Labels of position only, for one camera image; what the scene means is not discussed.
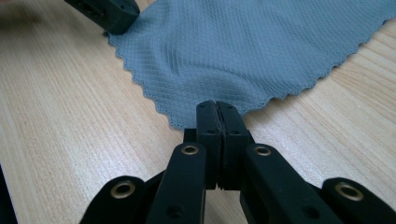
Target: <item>microfiber cloth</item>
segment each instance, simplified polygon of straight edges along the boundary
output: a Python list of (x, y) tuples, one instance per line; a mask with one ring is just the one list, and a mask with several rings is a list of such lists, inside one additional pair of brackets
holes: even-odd
[(312, 88), (395, 15), (396, 0), (157, 0), (109, 43), (183, 129), (206, 100), (244, 116)]

